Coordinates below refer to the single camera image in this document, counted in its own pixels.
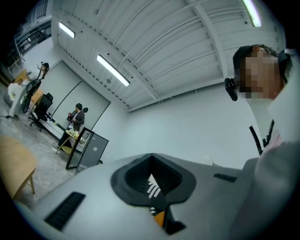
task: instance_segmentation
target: office chair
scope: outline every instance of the office chair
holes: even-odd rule
[[[47,110],[52,105],[53,96],[50,93],[44,94],[41,98],[41,101],[34,109],[34,113],[36,114],[37,118],[31,113],[32,117],[29,117],[29,119],[33,120],[33,122],[30,123],[30,126],[32,124],[36,124],[38,126],[39,131],[42,131],[42,123],[40,120],[47,121]]]

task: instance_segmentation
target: ceiling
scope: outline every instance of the ceiling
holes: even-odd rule
[[[283,49],[281,26],[254,3],[261,28],[252,26],[240,0],[56,0],[52,38],[72,66],[89,74],[87,82],[132,111],[224,82],[240,46]],[[59,21],[76,32],[74,39],[58,29]],[[98,54],[131,84],[102,67]]]

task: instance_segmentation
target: ceiling light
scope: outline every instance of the ceiling light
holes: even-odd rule
[[[62,22],[59,23],[59,27],[64,30],[71,38],[75,38],[75,32],[72,31],[70,28],[68,28],[65,24]]]
[[[130,84],[130,82],[117,69],[115,69],[105,58],[103,58],[101,55],[97,56],[97,60],[108,71],[110,71],[116,78],[118,78],[126,87]]]
[[[251,19],[252,25],[255,27],[261,27],[262,23],[259,19],[258,13],[256,8],[254,7],[254,4],[251,0],[242,0]]]

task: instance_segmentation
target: wooden table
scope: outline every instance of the wooden table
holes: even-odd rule
[[[32,152],[10,136],[0,136],[0,176],[11,198],[17,198],[30,180],[35,193],[32,175],[37,160]]]
[[[75,140],[77,140],[78,136],[77,136],[77,137],[73,136],[72,134],[70,134],[70,131],[69,131],[69,130],[66,130],[66,133],[69,134],[69,137],[68,137],[68,138],[66,139],[66,141],[64,141],[63,144],[57,149],[56,153],[58,153],[58,151],[59,151],[60,149],[63,149],[67,154],[71,154],[72,149],[69,148],[69,147],[66,147],[66,146],[64,146],[64,145],[65,145],[65,143],[70,139],[70,137],[72,137],[72,138],[74,138]]]

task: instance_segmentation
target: whiteboard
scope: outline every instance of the whiteboard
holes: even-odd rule
[[[82,104],[82,108],[87,107],[89,110],[85,113],[84,124],[81,126],[90,130],[94,127],[104,110],[108,107],[109,102],[100,94],[95,92],[84,81],[80,82],[63,100],[55,111],[53,118],[64,128],[67,128],[68,112],[75,110],[77,103]]]
[[[63,101],[67,94],[81,82],[79,78],[64,62],[59,63],[42,80],[40,88],[44,94],[53,96],[53,103],[48,112],[54,113],[55,109]]]

